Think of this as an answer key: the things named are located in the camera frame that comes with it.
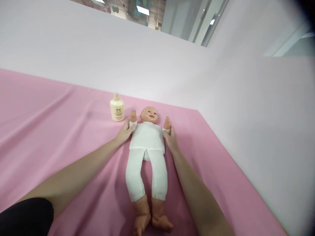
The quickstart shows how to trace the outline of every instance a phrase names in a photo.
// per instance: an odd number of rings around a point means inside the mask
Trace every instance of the doll foot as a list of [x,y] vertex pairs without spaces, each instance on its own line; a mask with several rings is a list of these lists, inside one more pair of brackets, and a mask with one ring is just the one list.
[[167,233],[171,233],[173,230],[173,224],[169,222],[166,215],[160,217],[152,216],[151,224],[153,227],[161,229]]
[[151,221],[147,195],[133,203],[133,207],[136,213],[133,236],[142,236]]
[[168,220],[164,213],[164,201],[152,198],[152,220],[153,227],[171,233],[173,224]]
[[151,220],[151,215],[137,216],[134,225],[133,236],[142,236],[145,228]]

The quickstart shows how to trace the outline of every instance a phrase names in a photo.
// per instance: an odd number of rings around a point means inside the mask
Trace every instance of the pink mat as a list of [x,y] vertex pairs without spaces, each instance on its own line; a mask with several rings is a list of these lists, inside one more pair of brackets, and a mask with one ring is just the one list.
[[[0,212],[47,177],[111,140],[122,122],[111,120],[113,94],[0,69]],[[286,235],[211,128],[196,110],[121,96],[126,115],[154,106],[158,125],[170,116],[180,148],[212,191],[239,236]],[[49,235],[131,235],[134,213],[125,171],[130,139],[54,221]],[[167,215],[172,235],[197,235],[172,155],[168,169]],[[152,169],[142,178],[151,197]],[[163,235],[150,225],[144,235]]]

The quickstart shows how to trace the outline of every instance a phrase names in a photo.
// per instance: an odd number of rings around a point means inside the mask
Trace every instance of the white wall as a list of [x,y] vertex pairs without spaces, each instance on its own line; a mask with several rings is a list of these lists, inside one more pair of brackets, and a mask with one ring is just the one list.
[[0,36],[0,68],[192,109],[208,64],[205,48],[68,0],[0,1]]
[[315,207],[315,61],[263,57],[300,16],[287,3],[230,0],[208,46],[199,111],[287,232],[301,236]]

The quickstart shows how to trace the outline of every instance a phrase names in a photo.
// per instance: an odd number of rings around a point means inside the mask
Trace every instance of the black sleeve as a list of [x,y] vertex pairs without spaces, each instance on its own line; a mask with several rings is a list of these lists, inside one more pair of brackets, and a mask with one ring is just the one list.
[[53,221],[53,206],[44,198],[30,198],[0,214],[0,235],[47,236]]

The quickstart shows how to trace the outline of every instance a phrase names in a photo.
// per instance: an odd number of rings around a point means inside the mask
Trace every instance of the bottle label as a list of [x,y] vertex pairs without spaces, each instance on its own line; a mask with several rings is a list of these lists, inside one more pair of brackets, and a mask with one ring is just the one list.
[[116,110],[115,110],[115,119],[117,119],[117,120],[121,120],[122,119],[122,111],[121,111],[121,108],[117,108]]

